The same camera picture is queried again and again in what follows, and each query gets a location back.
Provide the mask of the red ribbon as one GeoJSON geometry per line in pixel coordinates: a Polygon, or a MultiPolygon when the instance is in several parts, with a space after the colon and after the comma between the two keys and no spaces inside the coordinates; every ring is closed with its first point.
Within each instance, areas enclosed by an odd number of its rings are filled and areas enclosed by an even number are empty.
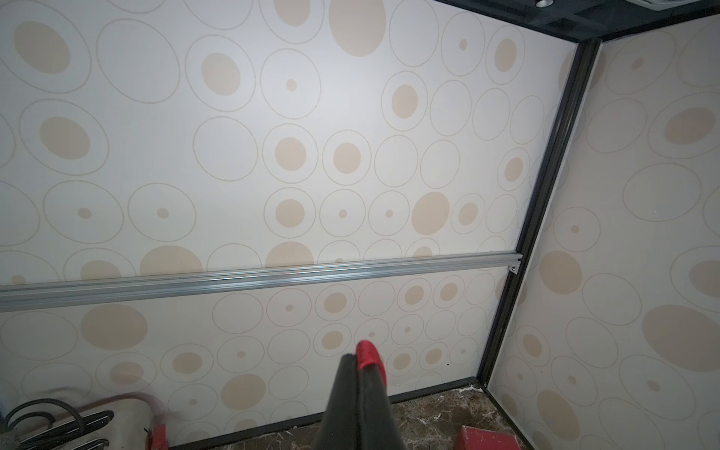
{"type": "Polygon", "coordinates": [[[357,361],[357,371],[361,371],[366,367],[376,366],[380,371],[382,384],[384,387],[387,387],[384,361],[376,346],[370,340],[363,339],[356,344],[355,356],[357,361]]]}

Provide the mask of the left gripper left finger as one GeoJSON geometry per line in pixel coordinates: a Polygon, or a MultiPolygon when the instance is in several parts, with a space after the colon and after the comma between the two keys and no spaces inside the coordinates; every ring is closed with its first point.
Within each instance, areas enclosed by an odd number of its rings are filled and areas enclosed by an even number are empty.
{"type": "Polygon", "coordinates": [[[358,447],[357,395],[356,356],[345,354],[337,367],[313,449],[350,450],[358,447]]]}

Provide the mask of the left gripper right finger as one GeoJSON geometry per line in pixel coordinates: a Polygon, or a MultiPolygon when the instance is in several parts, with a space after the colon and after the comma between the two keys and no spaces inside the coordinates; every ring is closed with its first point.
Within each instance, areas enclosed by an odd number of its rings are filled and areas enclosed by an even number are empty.
{"type": "Polygon", "coordinates": [[[386,386],[377,365],[359,371],[358,430],[360,449],[405,449],[386,386]]]}

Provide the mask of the dark red gift box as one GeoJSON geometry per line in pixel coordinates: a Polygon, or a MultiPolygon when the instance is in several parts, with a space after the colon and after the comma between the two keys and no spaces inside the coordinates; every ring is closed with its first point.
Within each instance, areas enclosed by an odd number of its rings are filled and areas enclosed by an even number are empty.
{"type": "Polygon", "coordinates": [[[463,426],[454,450],[521,450],[518,439],[514,435],[463,426]]]}

